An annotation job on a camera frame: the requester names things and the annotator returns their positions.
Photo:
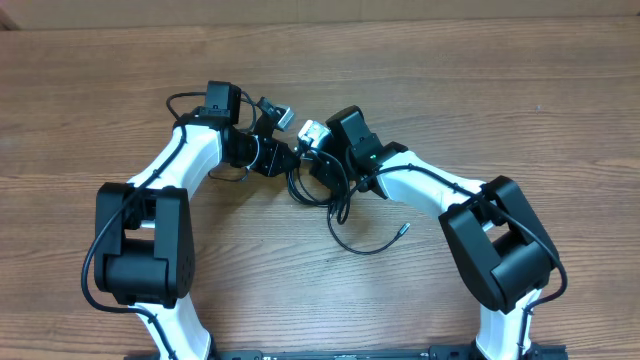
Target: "white arm link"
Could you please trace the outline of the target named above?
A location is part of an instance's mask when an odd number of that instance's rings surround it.
[[[522,324],[522,309],[540,297],[542,290],[533,290],[518,300],[509,313],[491,311],[480,305],[480,331],[476,336],[478,350],[489,360],[513,360],[518,358],[518,339]],[[529,328],[531,316],[527,318],[523,354],[529,350]]]
[[[222,141],[220,133],[206,126],[187,125],[187,143],[184,144],[180,153],[176,156],[171,164],[153,181],[149,189],[162,189],[166,186],[174,186],[176,188],[187,189],[189,200],[196,192],[196,189],[202,182],[207,173],[218,166],[222,159]],[[155,169],[171,155],[173,150],[180,143],[182,137],[182,129],[176,127],[173,129],[173,136],[169,144],[162,150],[160,155],[144,169],[140,174],[129,179],[129,183],[133,186],[139,186],[147,180]],[[153,221],[143,221],[142,227],[153,228]]]
[[[206,360],[209,357],[211,336],[198,320],[198,314],[196,314],[193,302],[191,302],[191,294],[178,299],[173,309],[165,309],[162,305],[147,303],[136,303],[132,307],[149,310],[158,318],[178,359]],[[162,345],[156,328],[146,316],[140,314],[138,316],[160,350],[160,359],[168,360],[169,354]]]
[[[420,160],[413,151],[396,154],[382,164],[381,170],[408,164],[433,171],[474,193],[480,192],[480,186],[484,184],[483,181],[461,178],[429,165]],[[463,203],[469,198],[417,171],[400,170],[385,173],[378,176],[378,184],[389,199],[411,205],[433,219],[437,219],[440,214],[447,211],[449,206]]]

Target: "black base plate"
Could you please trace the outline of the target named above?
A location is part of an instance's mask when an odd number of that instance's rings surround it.
[[[149,357],[125,357],[127,360],[156,360],[159,354]],[[433,345],[424,350],[378,351],[305,351],[262,353],[258,350],[221,352],[215,360],[485,360],[473,345]],[[531,345],[524,356],[526,360],[567,360],[566,346]]]

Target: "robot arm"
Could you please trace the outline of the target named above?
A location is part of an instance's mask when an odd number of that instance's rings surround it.
[[[487,359],[500,360],[516,359],[519,348],[526,353],[531,346],[530,317],[523,324],[523,308],[538,299],[549,281],[554,267],[547,254],[512,226],[492,242],[485,232],[505,221],[496,218],[477,199],[456,192],[433,176],[410,169],[384,170],[399,166],[426,169],[482,196],[525,223],[557,256],[551,239],[515,182],[505,177],[488,184],[461,178],[425,163],[403,145],[382,146],[355,106],[337,113],[326,123],[328,128],[309,120],[298,134],[300,145],[340,159],[350,180],[378,174],[375,181],[365,184],[368,190],[439,219],[461,277],[481,304],[481,326],[475,343],[478,351]],[[343,191],[341,182],[332,181],[332,173],[319,170],[320,166],[324,165],[314,165],[311,174],[333,192]],[[523,325],[525,337],[519,344]]]
[[[96,236],[115,209],[140,191],[97,245],[94,277],[98,288],[119,304],[154,315],[172,354],[158,328],[138,313],[158,345],[159,359],[205,360],[216,354],[189,294],[195,273],[189,201],[202,179],[222,162],[269,177],[299,166],[288,146],[272,137],[274,130],[287,129],[293,111],[262,98],[257,104],[262,116],[245,133],[234,127],[240,94],[232,84],[209,82],[205,106],[178,118],[168,145],[143,172],[126,184],[106,183],[98,191]],[[143,185],[161,167],[157,178]],[[155,228],[154,241],[126,237],[125,229],[139,227]]]

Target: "black bracket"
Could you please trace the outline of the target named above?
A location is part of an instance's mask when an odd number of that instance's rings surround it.
[[[480,196],[520,221],[558,256],[551,238],[514,181],[499,176],[482,187]],[[462,280],[488,309],[507,313],[528,292],[549,282],[554,265],[529,235],[509,224],[509,230],[491,242],[483,225],[493,222],[502,226],[505,220],[496,218],[478,199],[470,198],[451,206],[439,220]]]
[[[394,155],[405,152],[408,148],[402,144],[391,142],[382,145],[378,135],[372,133],[364,121],[359,107],[349,106],[326,121],[331,136],[325,139],[319,149],[331,154],[340,161],[349,180],[360,179],[373,174],[381,165]],[[334,193],[344,193],[341,171],[331,162],[316,162],[310,173]],[[363,184],[361,192],[372,190],[378,196],[386,198],[376,180]]]
[[[260,118],[256,121],[256,127],[253,129],[253,133],[270,139],[273,137],[273,131],[276,129],[281,115],[278,109],[265,97],[260,98],[256,106],[260,109],[262,115],[260,115]]]
[[[131,195],[129,184],[105,183],[96,198],[96,235]],[[153,241],[128,239],[142,220],[155,220]],[[145,190],[116,219],[95,253],[94,277],[100,291],[121,305],[136,302],[172,308],[189,292],[195,273],[195,251],[186,189]]]
[[[237,125],[241,96],[240,88],[231,83],[209,81],[204,106],[198,109],[198,115],[227,118],[231,125]]]
[[[267,177],[274,177],[300,167],[300,158],[289,145],[274,138],[258,137],[260,154],[251,169]]]

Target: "cable connector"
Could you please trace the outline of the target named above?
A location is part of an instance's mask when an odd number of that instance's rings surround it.
[[[400,236],[403,236],[404,234],[406,234],[407,231],[409,231],[409,226],[411,226],[411,224],[409,224],[409,223],[405,223],[404,225],[402,225],[400,230],[398,230],[398,234],[396,236],[400,237]]]

